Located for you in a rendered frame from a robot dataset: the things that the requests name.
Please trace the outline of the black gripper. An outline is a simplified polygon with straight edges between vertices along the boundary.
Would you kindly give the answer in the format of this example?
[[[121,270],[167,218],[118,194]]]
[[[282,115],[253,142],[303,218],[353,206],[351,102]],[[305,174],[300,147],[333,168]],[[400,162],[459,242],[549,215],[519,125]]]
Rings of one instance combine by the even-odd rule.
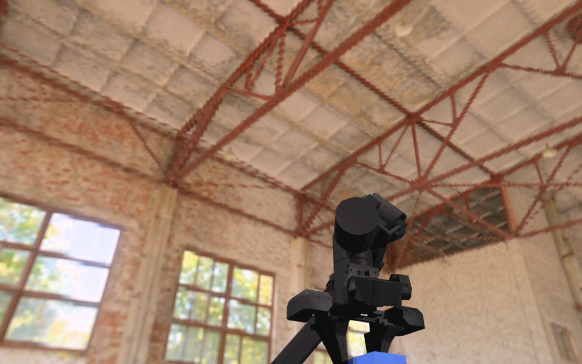
[[[376,270],[373,263],[362,258],[345,258],[333,264],[334,301],[326,292],[304,289],[289,300],[286,319],[306,323],[315,315],[316,323],[310,325],[316,330],[328,351],[333,364],[348,364],[347,330],[350,320],[369,323],[369,332],[364,334],[367,354],[373,351],[388,353],[394,337],[425,329],[423,315],[417,308],[402,306],[385,311],[366,305],[354,299],[354,304],[343,302],[343,284],[349,267],[357,268],[358,275],[369,275],[369,269]],[[365,316],[367,315],[367,316]]]

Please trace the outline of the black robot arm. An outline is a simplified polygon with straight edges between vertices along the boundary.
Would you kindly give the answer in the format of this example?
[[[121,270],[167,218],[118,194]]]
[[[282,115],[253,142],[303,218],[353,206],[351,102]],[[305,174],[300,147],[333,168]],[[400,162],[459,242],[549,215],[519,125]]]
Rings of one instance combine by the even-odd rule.
[[[362,258],[373,263],[379,272],[386,247],[406,233],[406,213],[377,193],[342,200],[335,211],[333,228],[333,263],[345,258]],[[351,270],[351,271],[350,271]],[[343,284],[343,302],[355,300],[369,306],[402,307],[402,300],[411,299],[409,275],[391,274],[389,280],[379,279],[378,272],[369,269],[369,275],[358,275],[357,268],[349,267]],[[315,315],[298,331],[271,364],[303,364],[322,340],[310,325]]]

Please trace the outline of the blue bar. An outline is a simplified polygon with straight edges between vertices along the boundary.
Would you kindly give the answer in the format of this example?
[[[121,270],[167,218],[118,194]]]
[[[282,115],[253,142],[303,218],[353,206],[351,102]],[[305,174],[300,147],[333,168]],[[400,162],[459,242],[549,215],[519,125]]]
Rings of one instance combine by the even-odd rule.
[[[348,359],[348,364],[407,364],[405,355],[373,351]]]

